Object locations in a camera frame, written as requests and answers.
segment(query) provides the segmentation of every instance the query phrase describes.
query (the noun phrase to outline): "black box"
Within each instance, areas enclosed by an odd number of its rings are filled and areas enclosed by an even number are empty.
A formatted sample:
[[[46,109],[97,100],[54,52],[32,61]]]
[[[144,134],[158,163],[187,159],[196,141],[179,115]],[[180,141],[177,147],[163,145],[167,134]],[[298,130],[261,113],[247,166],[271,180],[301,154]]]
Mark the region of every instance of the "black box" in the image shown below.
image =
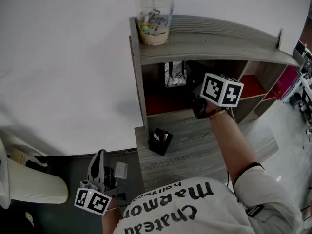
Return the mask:
[[[150,144],[150,150],[151,151],[153,151],[153,152],[155,152],[155,153],[157,153],[159,155],[165,156],[165,153],[167,151],[167,148],[168,148],[168,146],[170,144],[170,141],[171,141],[173,135],[168,133],[167,139],[164,142],[163,141],[163,137],[162,137],[162,132],[163,131],[161,129],[156,128],[154,133],[150,136],[149,144]],[[159,136],[159,140],[160,141],[155,139],[154,134]]]

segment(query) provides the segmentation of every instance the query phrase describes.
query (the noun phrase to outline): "forearm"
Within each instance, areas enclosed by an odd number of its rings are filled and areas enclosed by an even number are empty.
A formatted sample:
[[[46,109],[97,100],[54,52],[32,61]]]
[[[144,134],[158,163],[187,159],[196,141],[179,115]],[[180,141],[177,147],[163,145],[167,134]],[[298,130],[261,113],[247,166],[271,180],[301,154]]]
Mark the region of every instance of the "forearm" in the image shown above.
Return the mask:
[[[222,113],[212,118],[211,125],[231,180],[234,182],[248,165],[258,162],[256,153],[229,114]]]
[[[110,203],[109,209],[117,207],[115,199]],[[109,210],[102,217],[103,234],[112,234],[121,218],[120,209]]]

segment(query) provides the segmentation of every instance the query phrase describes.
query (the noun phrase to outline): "plastic cup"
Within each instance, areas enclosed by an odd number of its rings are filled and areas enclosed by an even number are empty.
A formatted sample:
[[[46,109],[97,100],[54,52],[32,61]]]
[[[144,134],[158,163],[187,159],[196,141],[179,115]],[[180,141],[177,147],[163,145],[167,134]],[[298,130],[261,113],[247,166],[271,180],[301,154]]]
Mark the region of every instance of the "plastic cup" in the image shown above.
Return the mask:
[[[142,43],[164,44],[169,36],[175,0],[136,0],[137,23]]]

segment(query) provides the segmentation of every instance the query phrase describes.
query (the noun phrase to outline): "white backdrop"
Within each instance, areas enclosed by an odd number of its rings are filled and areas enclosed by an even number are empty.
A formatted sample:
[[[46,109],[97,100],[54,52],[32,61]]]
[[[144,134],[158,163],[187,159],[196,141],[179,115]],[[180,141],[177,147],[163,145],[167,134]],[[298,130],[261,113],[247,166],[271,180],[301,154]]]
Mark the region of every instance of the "white backdrop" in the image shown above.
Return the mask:
[[[299,39],[310,0],[177,0],[175,14]],[[136,147],[132,0],[0,0],[0,125],[49,155]],[[36,146],[40,140],[46,145]]]

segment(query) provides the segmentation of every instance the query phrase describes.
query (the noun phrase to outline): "small black container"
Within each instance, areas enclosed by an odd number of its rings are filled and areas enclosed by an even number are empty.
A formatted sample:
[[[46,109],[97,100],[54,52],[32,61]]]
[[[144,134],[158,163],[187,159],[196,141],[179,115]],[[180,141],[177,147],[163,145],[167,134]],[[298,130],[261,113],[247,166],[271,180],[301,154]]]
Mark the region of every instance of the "small black container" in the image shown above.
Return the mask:
[[[301,101],[301,95],[299,93],[295,93],[289,100],[289,104],[294,107],[295,105],[297,105],[299,103],[299,101]]]
[[[170,141],[171,141],[173,135],[168,133],[167,139],[165,141],[163,141],[162,132],[163,131],[161,129],[156,128],[156,130],[153,132],[153,134],[150,135],[149,144],[150,144],[150,150],[151,151],[153,151],[159,155],[165,156],[165,153],[167,151],[167,148],[170,144]],[[160,141],[155,139],[154,134],[159,136]]]

